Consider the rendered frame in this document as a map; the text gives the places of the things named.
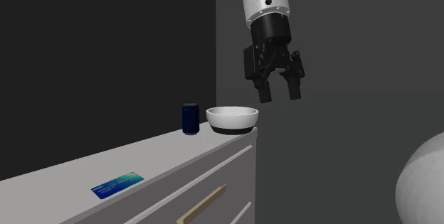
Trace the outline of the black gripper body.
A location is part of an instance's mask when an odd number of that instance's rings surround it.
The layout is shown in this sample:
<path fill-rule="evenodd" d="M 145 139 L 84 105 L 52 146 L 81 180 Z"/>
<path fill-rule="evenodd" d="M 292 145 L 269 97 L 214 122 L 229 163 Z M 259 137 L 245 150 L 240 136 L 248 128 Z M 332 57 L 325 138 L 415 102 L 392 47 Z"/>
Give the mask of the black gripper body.
<path fill-rule="evenodd" d="M 291 41 L 288 17 L 279 13 L 263 15 L 252 22 L 250 34 L 251 45 L 258 52 L 264 76 L 275 69 L 284 70 L 285 59 L 290 55 L 287 47 Z"/>

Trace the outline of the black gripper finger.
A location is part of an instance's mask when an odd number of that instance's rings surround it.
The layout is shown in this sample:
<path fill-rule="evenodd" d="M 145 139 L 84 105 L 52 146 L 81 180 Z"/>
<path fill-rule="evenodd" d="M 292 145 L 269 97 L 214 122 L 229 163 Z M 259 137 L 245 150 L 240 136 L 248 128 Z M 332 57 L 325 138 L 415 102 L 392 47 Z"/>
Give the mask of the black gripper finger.
<path fill-rule="evenodd" d="M 280 75 L 286 80 L 291 100 L 301 98 L 301 79 L 305 76 L 299 51 L 293 51 L 288 58 L 285 59 L 286 67 L 280 72 Z"/>
<path fill-rule="evenodd" d="M 258 91 L 261 103 L 272 101 L 270 85 L 264 76 L 264 69 L 260 67 L 259 55 L 253 45 L 243 50 L 244 76 L 246 80 L 252 80 Z"/>

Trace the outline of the white bowl with black base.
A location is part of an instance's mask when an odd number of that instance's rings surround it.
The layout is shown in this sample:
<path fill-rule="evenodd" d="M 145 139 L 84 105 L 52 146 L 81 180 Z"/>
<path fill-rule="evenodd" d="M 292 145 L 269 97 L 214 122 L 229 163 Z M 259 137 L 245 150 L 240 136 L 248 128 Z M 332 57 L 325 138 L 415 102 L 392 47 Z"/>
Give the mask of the white bowl with black base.
<path fill-rule="evenodd" d="M 206 110 L 206 118 L 212 130 L 227 135 L 251 132 L 258 116 L 259 111 L 251 107 L 223 106 Z"/>

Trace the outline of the dark blue can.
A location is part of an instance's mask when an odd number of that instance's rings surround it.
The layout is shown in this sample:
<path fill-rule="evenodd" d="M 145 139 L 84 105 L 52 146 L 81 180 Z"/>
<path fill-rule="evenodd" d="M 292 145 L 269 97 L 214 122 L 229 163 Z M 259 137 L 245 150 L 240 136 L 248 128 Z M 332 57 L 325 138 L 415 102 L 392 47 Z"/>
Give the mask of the dark blue can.
<path fill-rule="evenodd" d="M 188 103 L 182 106 L 182 132 L 187 135 L 197 134 L 200 130 L 199 106 Z"/>

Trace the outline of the grey chest of drawers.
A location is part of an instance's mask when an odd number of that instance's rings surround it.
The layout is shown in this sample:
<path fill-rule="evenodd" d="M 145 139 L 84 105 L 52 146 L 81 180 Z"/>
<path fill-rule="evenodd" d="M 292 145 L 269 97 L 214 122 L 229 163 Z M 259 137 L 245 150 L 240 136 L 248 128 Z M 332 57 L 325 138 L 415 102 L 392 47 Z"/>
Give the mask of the grey chest of drawers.
<path fill-rule="evenodd" d="M 181 131 L 0 181 L 0 224 L 254 224 L 257 131 Z M 105 199 L 91 188 L 134 172 Z"/>

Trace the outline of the blue card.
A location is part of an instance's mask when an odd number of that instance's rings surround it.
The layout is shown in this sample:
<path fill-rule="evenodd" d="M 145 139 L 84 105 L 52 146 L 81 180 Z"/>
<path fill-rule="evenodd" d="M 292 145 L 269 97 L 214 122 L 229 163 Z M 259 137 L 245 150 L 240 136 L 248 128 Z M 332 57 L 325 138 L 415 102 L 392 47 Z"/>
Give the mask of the blue card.
<path fill-rule="evenodd" d="M 99 199 L 105 199 L 111 195 L 114 195 L 120 191 L 123 191 L 124 189 L 135 185 L 136 183 L 139 183 L 143 181 L 144 178 L 140 175 L 130 172 L 128 174 L 125 174 L 123 176 L 119 176 L 111 181 L 108 181 L 106 183 L 103 183 L 99 186 L 91 188 L 91 191 L 99 198 Z"/>

